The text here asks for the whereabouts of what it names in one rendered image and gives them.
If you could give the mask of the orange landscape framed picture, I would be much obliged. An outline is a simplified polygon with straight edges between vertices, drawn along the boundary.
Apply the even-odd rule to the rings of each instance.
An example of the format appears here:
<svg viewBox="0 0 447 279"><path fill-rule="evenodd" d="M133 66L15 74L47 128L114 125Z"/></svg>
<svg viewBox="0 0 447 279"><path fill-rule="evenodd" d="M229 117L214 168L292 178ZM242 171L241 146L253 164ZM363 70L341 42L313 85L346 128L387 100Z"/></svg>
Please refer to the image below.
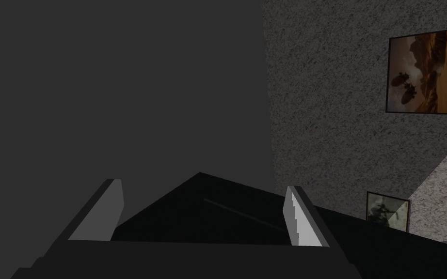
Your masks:
<svg viewBox="0 0 447 279"><path fill-rule="evenodd" d="M447 115L447 30L389 39L385 112Z"/></svg>

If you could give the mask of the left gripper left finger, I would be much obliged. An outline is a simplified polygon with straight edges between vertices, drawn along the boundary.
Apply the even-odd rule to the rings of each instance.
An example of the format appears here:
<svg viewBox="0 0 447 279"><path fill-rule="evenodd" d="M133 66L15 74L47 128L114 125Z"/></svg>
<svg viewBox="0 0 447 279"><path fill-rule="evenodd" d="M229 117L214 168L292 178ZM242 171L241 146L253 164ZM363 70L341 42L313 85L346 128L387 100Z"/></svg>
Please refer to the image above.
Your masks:
<svg viewBox="0 0 447 279"><path fill-rule="evenodd" d="M120 179L107 179L65 227L57 241L109 241L124 208Z"/></svg>

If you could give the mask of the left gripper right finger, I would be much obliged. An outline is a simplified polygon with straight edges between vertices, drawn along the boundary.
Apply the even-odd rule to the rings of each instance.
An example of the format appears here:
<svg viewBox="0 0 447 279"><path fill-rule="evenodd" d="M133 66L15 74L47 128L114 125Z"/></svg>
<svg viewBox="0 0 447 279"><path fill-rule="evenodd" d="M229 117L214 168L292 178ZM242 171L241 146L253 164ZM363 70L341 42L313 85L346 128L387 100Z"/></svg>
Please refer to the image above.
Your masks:
<svg viewBox="0 0 447 279"><path fill-rule="evenodd" d="M287 188L283 216L293 246L336 246L335 238L302 187Z"/></svg>

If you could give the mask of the pale grey framed picture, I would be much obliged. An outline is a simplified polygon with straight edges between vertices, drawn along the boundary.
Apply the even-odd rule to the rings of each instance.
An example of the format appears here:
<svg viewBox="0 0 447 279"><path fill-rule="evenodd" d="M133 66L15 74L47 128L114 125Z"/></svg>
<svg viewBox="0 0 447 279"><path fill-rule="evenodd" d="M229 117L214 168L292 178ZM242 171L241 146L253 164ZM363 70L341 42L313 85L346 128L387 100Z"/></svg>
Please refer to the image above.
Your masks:
<svg viewBox="0 0 447 279"><path fill-rule="evenodd" d="M368 191L366 221L394 230L409 231L412 201Z"/></svg>

